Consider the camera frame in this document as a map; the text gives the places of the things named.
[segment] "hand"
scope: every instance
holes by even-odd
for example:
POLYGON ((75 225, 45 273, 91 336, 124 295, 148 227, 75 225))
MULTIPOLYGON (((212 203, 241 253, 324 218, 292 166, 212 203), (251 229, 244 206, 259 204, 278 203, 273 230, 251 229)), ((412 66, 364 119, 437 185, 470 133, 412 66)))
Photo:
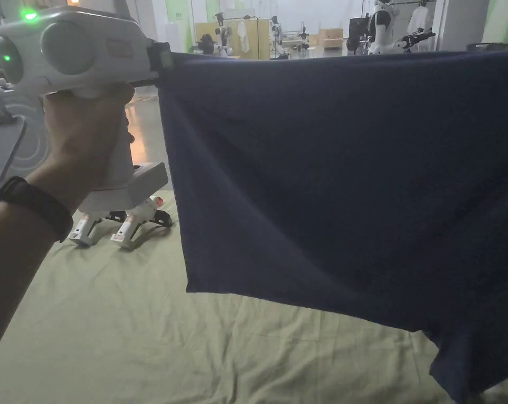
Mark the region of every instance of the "hand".
POLYGON ((72 161, 92 167, 100 181, 114 148, 125 105, 132 99, 133 87, 116 84, 97 98, 79 98, 60 91, 45 98, 45 123, 51 159, 72 161))
POLYGON ((104 178, 134 89, 114 85, 93 99, 61 91, 45 98, 50 156, 26 180, 72 213, 104 178))

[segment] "light green fabric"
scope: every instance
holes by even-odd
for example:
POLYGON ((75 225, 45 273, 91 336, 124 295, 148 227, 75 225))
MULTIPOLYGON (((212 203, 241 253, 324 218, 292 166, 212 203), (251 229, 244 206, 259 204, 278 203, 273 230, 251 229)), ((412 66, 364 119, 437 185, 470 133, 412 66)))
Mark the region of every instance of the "light green fabric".
MULTIPOLYGON (((160 196, 177 221, 173 194, 160 196)), ((134 251, 109 240, 114 223, 90 249, 54 246, 0 344, 0 403, 452 403, 420 333, 187 294, 179 225, 154 226, 134 251)), ((508 382, 481 404, 500 402, 508 382)))
POLYGON ((177 22, 181 25, 181 32, 185 38, 185 52, 188 52, 190 48, 192 48, 192 33, 190 31, 190 9, 188 7, 188 1, 190 0, 166 0, 168 21, 177 22))

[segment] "humanoid robot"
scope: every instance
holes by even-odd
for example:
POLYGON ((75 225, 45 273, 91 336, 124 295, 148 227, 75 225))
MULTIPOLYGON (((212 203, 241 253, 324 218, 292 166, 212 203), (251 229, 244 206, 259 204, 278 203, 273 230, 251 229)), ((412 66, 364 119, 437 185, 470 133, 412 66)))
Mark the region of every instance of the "humanoid robot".
POLYGON ((217 50, 223 58, 233 55, 233 49, 228 46, 228 38, 231 36, 231 29, 224 26, 224 13, 215 14, 218 22, 218 28, 215 28, 217 36, 217 50))
POLYGON ((290 55, 286 53, 286 51, 282 47, 282 39, 283 39, 282 25, 278 22, 278 17, 273 16, 269 24, 270 24, 269 35, 273 42, 273 49, 275 50, 274 59, 289 59, 290 55))
POLYGON ((391 4, 391 0, 377 0, 370 20, 372 45, 368 54, 410 53, 413 45, 435 36, 431 29, 425 31, 420 28, 412 35, 393 42, 392 30, 398 15, 399 9, 391 4))
MULTIPOLYGON (((125 0, 115 1, 115 9, 115 15, 76 6, 31 10, 0 25, 0 189, 47 156, 40 95, 70 90, 93 98, 109 83, 149 85, 172 68, 169 44, 146 38, 125 0), (66 38, 72 45, 69 52, 66 38), (113 47, 107 38, 117 38, 113 47)), ((111 219, 123 223, 111 240, 135 248, 135 233, 145 222, 171 226, 154 196, 168 183, 166 166, 134 165, 132 139, 124 116, 105 178, 80 205, 78 225, 70 233, 66 228, 60 240, 90 246, 93 227, 111 219)))

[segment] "navy blue cloth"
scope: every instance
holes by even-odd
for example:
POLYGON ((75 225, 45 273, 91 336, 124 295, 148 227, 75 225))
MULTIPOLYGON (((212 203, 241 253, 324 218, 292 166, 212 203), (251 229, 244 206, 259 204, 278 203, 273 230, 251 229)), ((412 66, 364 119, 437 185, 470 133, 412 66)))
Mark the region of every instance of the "navy blue cloth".
POLYGON ((459 403, 508 378, 508 52, 174 59, 189 292, 423 330, 459 403))

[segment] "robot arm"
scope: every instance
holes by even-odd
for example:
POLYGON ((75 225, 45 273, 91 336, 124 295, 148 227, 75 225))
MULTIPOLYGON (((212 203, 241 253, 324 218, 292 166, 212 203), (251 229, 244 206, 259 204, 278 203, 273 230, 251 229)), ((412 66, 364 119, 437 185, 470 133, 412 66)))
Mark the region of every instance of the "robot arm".
POLYGON ((399 10, 389 0, 377 0, 374 14, 370 23, 372 46, 369 54, 396 54, 410 52, 410 48, 425 41, 435 34, 432 30, 420 29, 412 35, 403 37, 400 41, 392 42, 392 30, 399 10))
POLYGON ((172 224, 171 218, 164 210, 158 210, 159 203, 162 203, 162 200, 154 196, 148 198, 140 206, 128 210, 125 221, 111 240, 118 243, 122 248, 134 249, 136 247, 135 234, 144 223, 152 222, 162 227, 170 227, 172 224))
MULTIPOLYGON (((119 9, 128 14, 126 6, 119 9)), ((62 6, 1 25, 0 65, 14 94, 38 99, 71 90, 79 97, 95 97, 107 83, 150 84, 171 67, 171 55, 168 44, 148 40, 127 15, 62 6)), ((83 201, 81 211, 94 216, 130 211, 167 184, 164 163, 133 165, 127 123, 124 118, 105 181, 83 201)), ((87 235, 96 221, 84 227, 87 235)))

